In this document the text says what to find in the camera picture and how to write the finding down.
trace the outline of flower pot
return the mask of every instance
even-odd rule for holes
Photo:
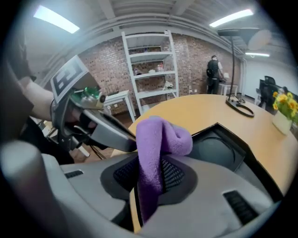
[[[275,114],[272,123],[284,135],[289,133],[292,125],[292,121],[288,120],[280,111]]]

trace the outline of shelf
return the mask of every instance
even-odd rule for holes
[[[125,37],[128,49],[160,47],[164,40],[169,38],[168,34],[137,34]]]
[[[131,54],[129,55],[129,57],[132,64],[137,64],[143,62],[162,61],[172,54],[172,52],[145,52],[139,54]]]
[[[144,78],[150,78],[150,77],[155,77],[155,76],[161,76],[161,75],[166,75],[166,74],[173,74],[175,71],[163,71],[163,72],[155,72],[155,73],[144,73],[135,76],[136,79],[144,79]]]
[[[153,91],[144,91],[144,92],[139,92],[138,96],[140,99],[143,99],[143,98],[167,94],[167,93],[176,93],[176,89],[165,89],[165,90],[160,89],[160,90],[153,90]]]
[[[141,106],[142,110],[143,110],[143,113],[145,113],[146,111],[148,111],[150,108],[156,106],[157,104],[159,104],[161,102],[157,102],[157,103],[151,103],[151,104],[146,104],[146,105],[143,105]]]

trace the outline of ceiling light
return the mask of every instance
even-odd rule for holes
[[[256,55],[256,56],[264,56],[264,57],[269,57],[269,54],[264,54],[264,53],[251,53],[251,52],[246,52],[245,54],[247,55]]]
[[[55,26],[58,26],[70,33],[75,33],[80,28],[77,27],[74,23],[70,22],[69,20],[65,19],[64,17],[60,16],[59,14],[53,12],[52,10],[44,7],[39,6],[34,17],[47,21]]]
[[[241,18],[241,17],[251,16],[251,15],[253,15],[252,11],[250,9],[246,9],[246,10],[231,14],[229,16],[226,16],[224,18],[221,18],[221,19],[211,23],[210,26],[217,27],[223,23],[226,23],[226,22],[229,22],[229,21]]]

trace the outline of brick wall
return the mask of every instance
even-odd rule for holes
[[[229,52],[201,39],[179,34],[172,35],[177,58],[180,96],[188,95],[189,86],[193,92],[197,89],[198,93],[206,93],[206,66],[212,55],[218,57],[223,71],[229,73],[231,81],[232,55]],[[121,37],[96,45],[79,56],[104,91],[112,91],[115,86],[119,91],[129,89],[134,107],[137,109]],[[147,73],[149,69],[156,67],[156,63],[143,63],[135,67]],[[170,57],[166,59],[164,67],[166,70],[173,69]],[[139,91],[162,88],[164,78],[175,82],[174,75],[167,75],[137,80],[137,87]],[[240,60],[235,58],[235,84],[238,84],[239,80]],[[166,96],[159,95],[142,99],[141,104],[164,100]],[[112,107],[113,114],[123,111],[127,111],[125,103],[118,103],[117,108]]]

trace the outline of purple microfiber cloth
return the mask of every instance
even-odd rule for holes
[[[138,197],[143,223],[157,209],[163,192],[160,152],[187,155],[192,149],[191,134],[160,117],[150,117],[137,124],[136,145],[139,155]]]

